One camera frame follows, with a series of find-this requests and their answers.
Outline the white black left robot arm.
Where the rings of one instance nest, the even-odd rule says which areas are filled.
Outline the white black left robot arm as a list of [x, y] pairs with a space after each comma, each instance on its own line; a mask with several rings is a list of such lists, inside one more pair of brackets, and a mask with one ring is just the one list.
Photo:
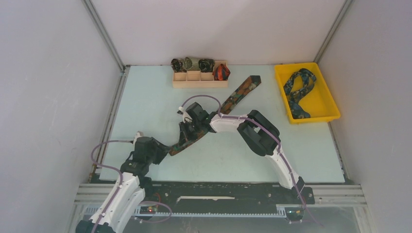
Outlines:
[[153, 183], [147, 173], [150, 165], [158, 165], [163, 161], [170, 148], [141, 133], [129, 143], [134, 149], [121, 167], [110, 167], [119, 175], [112, 190], [89, 220], [78, 223], [75, 232], [121, 233], [138, 205], [153, 198]]

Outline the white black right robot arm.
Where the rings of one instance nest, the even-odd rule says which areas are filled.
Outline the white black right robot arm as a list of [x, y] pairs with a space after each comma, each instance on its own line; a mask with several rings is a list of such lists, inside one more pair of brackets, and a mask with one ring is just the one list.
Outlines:
[[252, 152], [270, 161], [278, 174], [279, 184], [284, 187], [284, 200], [295, 203], [302, 197], [305, 182], [290, 165], [281, 145], [279, 130], [259, 111], [233, 116], [219, 109], [209, 114], [195, 102], [188, 108], [180, 106], [177, 113], [183, 118], [179, 123], [182, 140], [193, 142], [201, 131], [239, 133]]

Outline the brown green patterned tie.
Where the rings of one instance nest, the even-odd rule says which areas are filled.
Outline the brown green patterned tie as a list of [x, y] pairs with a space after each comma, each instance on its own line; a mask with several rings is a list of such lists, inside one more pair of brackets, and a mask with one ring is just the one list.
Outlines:
[[[244, 98], [246, 97], [251, 91], [253, 91], [257, 86], [261, 84], [261, 78], [259, 75], [252, 75], [249, 76], [227, 99], [225, 102], [222, 104], [218, 102], [219, 107], [216, 111], [209, 113], [209, 120], [211, 122], [211, 119], [217, 115], [227, 115], [229, 114], [235, 107], [236, 105]], [[188, 100], [186, 100], [182, 106], [186, 109], [188, 107], [185, 107], [186, 103], [189, 102], [189, 100], [194, 99], [196, 97], [208, 97], [208, 95], [198, 95], [198, 96], [193, 96], [190, 97]], [[207, 133], [201, 133], [200, 138], [198, 138], [195, 142], [200, 140], [203, 136], [205, 136]], [[188, 143], [187, 145], [178, 145], [178, 142], [175, 143], [174, 145], [171, 146], [171, 149], [169, 150], [169, 154], [171, 156], [174, 156], [189, 146], [193, 145], [195, 142]]]

